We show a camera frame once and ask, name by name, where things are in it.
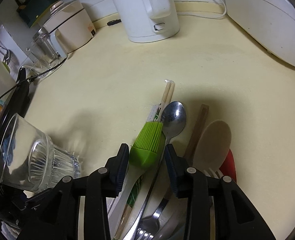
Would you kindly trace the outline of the green silicone basting brush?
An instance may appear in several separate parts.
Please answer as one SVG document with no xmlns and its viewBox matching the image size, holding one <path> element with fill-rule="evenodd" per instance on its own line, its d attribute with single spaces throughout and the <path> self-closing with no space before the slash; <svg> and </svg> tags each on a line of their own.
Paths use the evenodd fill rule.
<svg viewBox="0 0 295 240">
<path fill-rule="evenodd" d="M 158 160 L 159 143 L 162 135 L 161 122 L 146 122 L 130 149 L 129 165 L 119 196 L 112 201 L 108 209 L 108 222 L 111 235 L 119 226 L 132 187 L 137 179 Z"/>
</svg>

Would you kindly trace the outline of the beige speckled rice paddle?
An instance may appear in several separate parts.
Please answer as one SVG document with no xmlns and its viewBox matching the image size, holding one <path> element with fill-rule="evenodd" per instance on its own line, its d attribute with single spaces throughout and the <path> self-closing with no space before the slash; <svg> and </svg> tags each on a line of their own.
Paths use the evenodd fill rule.
<svg viewBox="0 0 295 240">
<path fill-rule="evenodd" d="M 222 120 L 215 120 L 204 130 L 196 146 L 193 167 L 199 171 L 217 171 L 225 161 L 231 145 L 231 129 Z"/>
</svg>

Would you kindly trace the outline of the disposable chopsticks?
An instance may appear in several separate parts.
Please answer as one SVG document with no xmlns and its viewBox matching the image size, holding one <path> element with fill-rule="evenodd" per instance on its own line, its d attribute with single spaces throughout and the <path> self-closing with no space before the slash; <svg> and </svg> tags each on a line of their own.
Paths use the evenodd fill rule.
<svg viewBox="0 0 295 240">
<path fill-rule="evenodd" d="M 165 105 L 171 100 L 174 88 L 175 88 L 175 83 L 173 81 L 171 81 L 171 80 L 167 80 L 166 81 L 166 87 L 165 87 L 165 90 L 163 92 L 161 102 L 158 105 L 158 108 L 157 108 L 157 110 L 155 112 L 155 115 L 148 122 L 160 122 L 161 113 L 163 112 Z M 129 216 L 130 216 L 130 214 L 132 212 L 132 209 L 133 209 L 133 206 L 135 204 L 136 198 L 137 198 L 137 196 L 139 194 L 143 177 L 144 177 L 144 174 L 142 174 L 137 179 L 137 181 L 135 182 L 135 185 L 132 187 L 132 190 L 130 192 L 130 196 L 127 199 L 127 202 L 126 202 L 124 211 L 122 213 L 122 217 L 121 217 L 119 226 L 118 226 L 118 228 L 116 230 L 116 233 L 113 236 L 113 239 L 120 239 L 120 237 L 121 237 L 121 234 L 122 234 L 122 232 L 123 232 L 123 230 L 125 228 L 127 220 L 129 219 Z"/>
</svg>

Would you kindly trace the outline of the clear ribbed drinking glass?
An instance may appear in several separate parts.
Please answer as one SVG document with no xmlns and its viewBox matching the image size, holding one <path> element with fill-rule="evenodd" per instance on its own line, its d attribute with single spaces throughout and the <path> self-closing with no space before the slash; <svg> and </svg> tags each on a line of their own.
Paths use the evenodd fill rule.
<svg viewBox="0 0 295 240">
<path fill-rule="evenodd" d="M 55 187 L 65 176 L 80 178 L 77 158 L 14 114 L 0 143 L 0 183 L 38 193 Z"/>
</svg>

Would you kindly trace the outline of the red plastic spoon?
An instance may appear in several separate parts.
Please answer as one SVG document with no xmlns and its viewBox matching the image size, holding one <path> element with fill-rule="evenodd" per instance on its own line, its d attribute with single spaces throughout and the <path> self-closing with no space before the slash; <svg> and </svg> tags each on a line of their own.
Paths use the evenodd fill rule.
<svg viewBox="0 0 295 240">
<path fill-rule="evenodd" d="M 237 182 L 236 166 L 231 149 L 229 149 L 223 164 L 220 166 L 220 171 L 224 176 L 229 176 L 233 181 Z"/>
</svg>

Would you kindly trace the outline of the metal spoon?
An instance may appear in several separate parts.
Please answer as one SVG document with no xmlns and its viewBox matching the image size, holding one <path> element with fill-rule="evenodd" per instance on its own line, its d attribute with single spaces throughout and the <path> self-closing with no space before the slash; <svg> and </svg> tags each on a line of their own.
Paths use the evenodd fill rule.
<svg viewBox="0 0 295 240">
<path fill-rule="evenodd" d="M 163 123 L 163 134 L 165 135 L 165 144 L 167 145 L 173 137 L 176 137 L 181 133 L 186 124 L 186 111 L 183 104 L 179 101 L 173 101 L 169 103 L 162 112 L 161 121 Z M 143 219 L 143 213 L 147 207 L 147 202 L 151 196 L 152 190 L 156 183 L 160 167 L 164 160 L 164 156 L 161 155 L 160 161 L 157 166 L 154 178 L 152 180 L 151 186 L 144 200 L 144 203 L 139 211 L 139 214 L 131 226 L 128 233 L 125 235 L 124 239 L 135 239 L 137 233 L 138 225 L 141 219 Z"/>
</svg>

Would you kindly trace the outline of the metal fork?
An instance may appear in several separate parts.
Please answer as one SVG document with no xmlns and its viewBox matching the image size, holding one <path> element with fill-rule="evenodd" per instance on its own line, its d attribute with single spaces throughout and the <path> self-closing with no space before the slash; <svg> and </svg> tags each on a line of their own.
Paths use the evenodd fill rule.
<svg viewBox="0 0 295 240">
<path fill-rule="evenodd" d="M 160 228 L 159 217 L 168 202 L 169 199 L 164 197 L 152 215 L 140 220 L 135 240 L 153 239 Z"/>
</svg>

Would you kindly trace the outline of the black appliance at left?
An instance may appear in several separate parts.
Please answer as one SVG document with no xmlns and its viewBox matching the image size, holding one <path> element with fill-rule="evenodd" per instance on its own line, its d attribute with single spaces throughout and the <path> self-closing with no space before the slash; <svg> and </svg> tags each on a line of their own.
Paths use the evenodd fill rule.
<svg viewBox="0 0 295 240">
<path fill-rule="evenodd" d="M 0 119 L 0 136 L 5 131 L 7 123 L 15 113 L 22 114 L 26 112 L 26 104 L 28 102 L 29 83 L 24 81 L 26 78 L 26 69 L 22 68 L 18 72 L 17 81 L 21 83 L 11 93 L 10 99 L 3 111 Z"/>
</svg>

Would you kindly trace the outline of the clear glass pitcher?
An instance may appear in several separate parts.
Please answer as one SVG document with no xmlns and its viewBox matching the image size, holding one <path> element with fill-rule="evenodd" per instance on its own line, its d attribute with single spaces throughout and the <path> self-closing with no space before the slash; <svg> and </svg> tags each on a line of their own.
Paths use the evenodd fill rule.
<svg viewBox="0 0 295 240">
<path fill-rule="evenodd" d="M 33 36 L 29 51 L 44 66 L 51 67 L 68 57 L 67 51 L 63 48 L 60 40 L 61 33 L 58 29 L 48 32 L 41 28 Z"/>
</svg>

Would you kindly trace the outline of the beige electric cooking pot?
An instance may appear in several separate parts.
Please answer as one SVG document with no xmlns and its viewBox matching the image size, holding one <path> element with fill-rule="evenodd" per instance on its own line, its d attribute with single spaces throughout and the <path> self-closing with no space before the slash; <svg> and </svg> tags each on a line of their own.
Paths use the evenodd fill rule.
<svg viewBox="0 0 295 240">
<path fill-rule="evenodd" d="M 68 53 L 81 48 L 96 35 L 94 24 L 80 0 L 55 3 L 43 27 L 50 34 L 59 32 L 58 41 Z"/>
</svg>

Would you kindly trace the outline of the white electric kettle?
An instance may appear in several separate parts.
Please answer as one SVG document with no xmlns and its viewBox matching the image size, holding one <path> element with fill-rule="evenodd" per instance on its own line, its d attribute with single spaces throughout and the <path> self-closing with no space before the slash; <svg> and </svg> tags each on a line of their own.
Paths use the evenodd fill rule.
<svg viewBox="0 0 295 240">
<path fill-rule="evenodd" d="M 113 3 L 132 42 L 156 42 L 180 30 L 174 0 L 113 0 Z"/>
</svg>

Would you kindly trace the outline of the white rice cooker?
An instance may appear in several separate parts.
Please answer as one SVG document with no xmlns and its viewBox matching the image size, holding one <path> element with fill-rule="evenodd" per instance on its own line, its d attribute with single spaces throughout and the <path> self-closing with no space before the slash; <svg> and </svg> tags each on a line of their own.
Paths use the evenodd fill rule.
<svg viewBox="0 0 295 240">
<path fill-rule="evenodd" d="M 295 8 L 289 0 L 225 0 L 227 14 L 268 52 L 295 67 Z"/>
</svg>

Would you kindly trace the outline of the dark green wall holder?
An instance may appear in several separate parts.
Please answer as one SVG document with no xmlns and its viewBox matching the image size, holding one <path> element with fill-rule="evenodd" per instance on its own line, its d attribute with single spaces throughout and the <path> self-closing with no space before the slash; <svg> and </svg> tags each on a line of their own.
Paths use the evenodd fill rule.
<svg viewBox="0 0 295 240">
<path fill-rule="evenodd" d="M 29 28 L 33 27 L 41 17 L 60 0 L 14 0 L 18 5 L 16 12 Z"/>
</svg>

